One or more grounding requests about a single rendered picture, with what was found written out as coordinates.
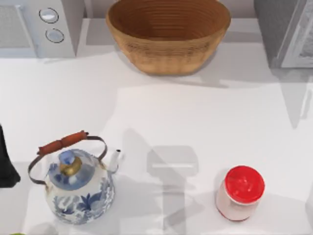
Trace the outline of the microwave knob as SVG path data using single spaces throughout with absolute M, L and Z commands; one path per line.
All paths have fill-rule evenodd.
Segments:
M 59 19 L 59 14 L 56 10 L 52 8 L 41 9 L 39 11 L 40 19 L 47 24 L 54 24 Z
M 46 30 L 45 37 L 55 44 L 61 43 L 65 39 L 63 32 L 55 28 Z

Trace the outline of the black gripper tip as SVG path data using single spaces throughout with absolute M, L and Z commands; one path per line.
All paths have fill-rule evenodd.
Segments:
M 0 188 L 12 188 L 20 180 L 21 177 L 9 158 L 3 128 L 0 125 Z

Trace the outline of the woven wooden basket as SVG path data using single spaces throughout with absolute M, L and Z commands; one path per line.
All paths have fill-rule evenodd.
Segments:
M 219 0 L 118 0 L 108 9 L 106 23 L 138 70 L 185 75 L 213 55 L 231 15 Z

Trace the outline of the blue and white teapot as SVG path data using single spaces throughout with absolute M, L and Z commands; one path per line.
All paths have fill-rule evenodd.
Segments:
M 70 149 L 80 141 L 104 140 L 80 132 L 63 137 L 60 140 L 39 147 L 37 157 L 30 163 L 27 171 L 45 156 L 59 151 L 58 160 L 49 164 L 46 176 L 39 180 L 30 180 L 45 187 L 46 202 L 53 214 L 62 222 L 82 225 L 104 215 L 112 206 L 115 197 L 113 175 L 118 171 L 119 149 L 112 154 L 109 165 L 103 163 L 108 152 L 105 145 L 97 157 L 85 150 Z

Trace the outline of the red-lidded white jar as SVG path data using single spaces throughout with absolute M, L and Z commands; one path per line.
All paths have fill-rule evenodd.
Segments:
M 230 221 L 241 222 L 255 212 L 265 191 L 265 181 L 255 169 L 238 165 L 224 177 L 216 195 L 216 208 Z

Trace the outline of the pale microwave oven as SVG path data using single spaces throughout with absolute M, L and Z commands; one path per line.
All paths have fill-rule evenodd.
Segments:
M 56 23 L 45 23 L 41 9 L 59 14 Z M 74 58 L 79 46 L 84 0 L 0 0 L 0 58 Z M 58 44 L 45 37 L 58 29 L 65 39 Z

